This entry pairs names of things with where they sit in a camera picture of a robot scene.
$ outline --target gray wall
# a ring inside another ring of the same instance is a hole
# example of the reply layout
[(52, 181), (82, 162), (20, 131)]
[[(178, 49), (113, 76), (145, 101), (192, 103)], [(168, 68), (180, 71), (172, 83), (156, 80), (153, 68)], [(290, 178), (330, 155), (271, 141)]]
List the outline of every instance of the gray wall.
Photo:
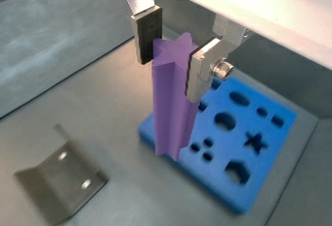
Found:
[(0, 2), (0, 116), (131, 37), (125, 0)]

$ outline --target screw hole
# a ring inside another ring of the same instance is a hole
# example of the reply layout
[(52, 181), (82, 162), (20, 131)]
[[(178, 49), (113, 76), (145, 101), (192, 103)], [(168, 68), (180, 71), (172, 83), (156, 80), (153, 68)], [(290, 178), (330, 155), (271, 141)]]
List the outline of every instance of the screw hole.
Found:
[(206, 108), (207, 108), (207, 105), (200, 101), (199, 106), (198, 106), (199, 111), (203, 112)]
[(218, 127), (227, 131), (230, 131), (235, 126), (234, 118), (227, 113), (216, 113), (214, 116), (214, 121)]
[(216, 90), (220, 86), (222, 82), (218, 81), (216, 79), (212, 79), (212, 83), (211, 83), (211, 89)]
[(210, 162), (210, 161), (212, 160), (212, 155), (211, 155), (211, 153), (204, 152), (204, 153), (202, 154), (202, 158), (203, 158), (204, 161)]
[(207, 147), (211, 147), (212, 146), (212, 140), (206, 138), (202, 142)]
[(224, 170), (227, 178), (231, 180), (231, 182), (235, 184), (244, 184), (247, 182), (250, 174), (240, 162), (228, 161)]
[(190, 149), (191, 149), (192, 152), (198, 152), (199, 149), (200, 149), (200, 147), (199, 147), (198, 144), (191, 144), (191, 145), (190, 145)]
[(228, 98), (239, 106), (244, 106), (246, 107), (250, 104), (248, 99), (239, 92), (232, 91), (228, 94)]
[(258, 114), (259, 116), (262, 116), (262, 117), (266, 117), (267, 111), (266, 111), (263, 108), (258, 107), (258, 108), (256, 108), (256, 114)]
[(274, 124), (275, 127), (281, 128), (283, 126), (283, 119), (277, 115), (273, 116), (270, 122)]
[(85, 189), (88, 188), (89, 184), (90, 184), (90, 180), (86, 179), (86, 180), (84, 181), (84, 183), (81, 184), (81, 189), (85, 190)]

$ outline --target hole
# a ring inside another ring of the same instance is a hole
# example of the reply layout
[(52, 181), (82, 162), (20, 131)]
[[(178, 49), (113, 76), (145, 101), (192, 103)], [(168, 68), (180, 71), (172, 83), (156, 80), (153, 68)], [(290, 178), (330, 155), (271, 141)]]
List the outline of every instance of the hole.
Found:
[(228, 94), (228, 97), (231, 99), (231, 101), (239, 105), (239, 106), (248, 106), (250, 104), (250, 101), (248, 99), (238, 92), (232, 91), (230, 94)]
[(273, 116), (270, 122), (278, 127), (281, 128), (283, 125), (283, 119), (281, 117), (278, 117), (277, 115)]
[(224, 170), (226, 170), (226, 175), (228, 179), (235, 184), (244, 184), (247, 182), (250, 174), (248, 174), (246, 167), (243, 166), (240, 162), (228, 161)]
[(207, 108), (207, 105), (200, 101), (199, 106), (198, 106), (199, 111), (203, 112), (206, 108)]
[(202, 142), (207, 147), (211, 147), (212, 146), (212, 140), (206, 138)]
[(214, 121), (218, 127), (227, 131), (230, 131), (235, 126), (234, 118), (227, 113), (216, 113)]
[(216, 79), (212, 79), (212, 83), (211, 83), (211, 89), (216, 90), (220, 86), (222, 82), (218, 81)]
[(265, 117), (267, 115), (267, 111), (263, 108), (258, 107), (256, 108), (256, 114), (261, 115), (262, 117)]
[(200, 147), (199, 147), (198, 144), (191, 144), (191, 145), (190, 145), (190, 149), (191, 149), (192, 152), (198, 152), (199, 149), (200, 149)]
[(204, 152), (204, 153), (202, 154), (202, 158), (203, 158), (204, 161), (210, 162), (210, 161), (212, 160), (212, 155), (211, 155), (211, 153)]
[(258, 133), (251, 136), (248, 133), (246, 133), (246, 137), (247, 141), (243, 145), (251, 147), (255, 154), (258, 155), (261, 153), (261, 150), (267, 148), (267, 145), (262, 142), (262, 134)]

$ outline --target circular hole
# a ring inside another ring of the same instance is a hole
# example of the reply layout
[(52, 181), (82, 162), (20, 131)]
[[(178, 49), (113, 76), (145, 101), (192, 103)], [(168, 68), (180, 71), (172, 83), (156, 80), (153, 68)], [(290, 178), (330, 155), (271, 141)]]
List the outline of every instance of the circular hole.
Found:
[(210, 161), (212, 160), (212, 155), (211, 155), (211, 153), (204, 152), (204, 153), (202, 154), (202, 158), (203, 158), (203, 160), (206, 160), (207, 162), (210, 162)]
[(211, 147), (212, 146), (212, 140), (206, 138), (202, 142), (207, 147)]
[(190, 149), (191, 149), (194, 152), (198, 152), (199, 149), (200, 149), (200, 147), (199, 147), (198, 144), (191, 144)]
[(230, 94), (228, 94), (228, 97), (231, 99), (231, 101), (239, 105), (239, 106), (248, 106), (250, 104), (250, 101), (248, 99), (238, 92), (232, 91)]
[(256, 108), (256, 114), (261, 115), (261, 116), (266, 116), (267, 115), (267, 111), (263, 108), (258, 107)]
[(235, 126), (234, 118), (227, 113), (216, 113), (214, 116), (214, 121), (218, 127), (227, 131), (230, 131)]

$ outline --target gray table surface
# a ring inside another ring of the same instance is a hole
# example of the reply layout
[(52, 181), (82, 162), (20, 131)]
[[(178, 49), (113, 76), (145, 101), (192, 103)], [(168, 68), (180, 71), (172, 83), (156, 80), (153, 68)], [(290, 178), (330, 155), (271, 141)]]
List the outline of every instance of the gray table surface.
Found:
[(62, 225), (265, 225), (315, 124), (314, 116), (279, 101), (298, 112), (297, 122), (255, 205), (235, 216), (140, 142), (151, 73), (148, 64), (137, 64), (129, 41), (0, 121), (0, 225), (46, 225), (13, 173), (36, 166), (62, 145), (57, 123), (109, 176)]

